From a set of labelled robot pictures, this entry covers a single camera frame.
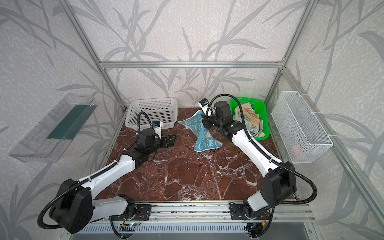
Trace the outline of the blue bunny pattern towel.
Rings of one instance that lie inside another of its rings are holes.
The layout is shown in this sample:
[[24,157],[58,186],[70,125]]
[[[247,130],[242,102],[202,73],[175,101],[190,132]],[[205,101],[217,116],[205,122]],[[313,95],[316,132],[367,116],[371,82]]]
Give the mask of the blue bunny pattern towel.
[[202,113],[202,110],[198,110],[192,117],[179,121],[180,124],[191,130],[197,137],[194,150],[198,153],[207,150],[219,149],[223,145],[220,141],[215,140],[211,133],[204,127],[203,118],[201,116]]

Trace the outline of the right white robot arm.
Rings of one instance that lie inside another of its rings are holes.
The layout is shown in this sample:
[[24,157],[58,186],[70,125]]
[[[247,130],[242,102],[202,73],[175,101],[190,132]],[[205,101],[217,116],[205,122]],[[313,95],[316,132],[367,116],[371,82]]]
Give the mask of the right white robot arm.
[[249,139],[249,132],[240,121],[235,121],[230,105],[225,101],[215,103],[209,108],[206,98],[199,102],[203,110],[203,125],[212,126],[235,146],[240,148],[254,163],[264,177],[261,188],[244,200],[243,211],[248,219],[255,219],[261,211],[266,211],[285,201],[296,191],[296,176],[290,172],[294,166],[283,163],[270,154],[259,142]]

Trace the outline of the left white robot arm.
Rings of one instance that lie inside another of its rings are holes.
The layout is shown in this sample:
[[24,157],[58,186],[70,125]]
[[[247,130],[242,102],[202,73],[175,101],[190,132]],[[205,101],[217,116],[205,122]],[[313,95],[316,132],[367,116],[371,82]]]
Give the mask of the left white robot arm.
[[56,197],[39,214],[39,227],[64,228],[74,234],[89,223],[104,218],[135,217],[138,210],[135,200],[130,197],[120,195],[98,200],[97,196],[122,176],[137,170],[150,155],[155,155],[158,149],[173,147],[176,138],[176,135],[161,137],[154,129],[140,131],[136,140],[109,165],[77,181],[64,181]]

